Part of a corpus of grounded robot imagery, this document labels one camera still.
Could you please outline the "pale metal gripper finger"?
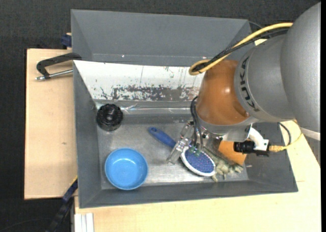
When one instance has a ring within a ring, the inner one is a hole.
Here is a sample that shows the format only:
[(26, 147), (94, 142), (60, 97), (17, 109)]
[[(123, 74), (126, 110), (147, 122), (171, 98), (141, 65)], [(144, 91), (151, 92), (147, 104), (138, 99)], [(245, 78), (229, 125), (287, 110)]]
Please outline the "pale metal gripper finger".
[[(171, 145), (171, 148), (173, 149), (173, 147), (175, 146), (176, 142)], [(191, 145), (191, 142), (190, 141), (187, 141), (186, 143), (183, 143), (183, 152), (181, 154), (181, 156), (184, 154), (184, 152), (189, 148), (189, 146)]]
[(178, 141), (175, 146), (173, 147), (170, 155), (166, 159), (167, 162), (176, 162), (183, 152), (183, 143)]

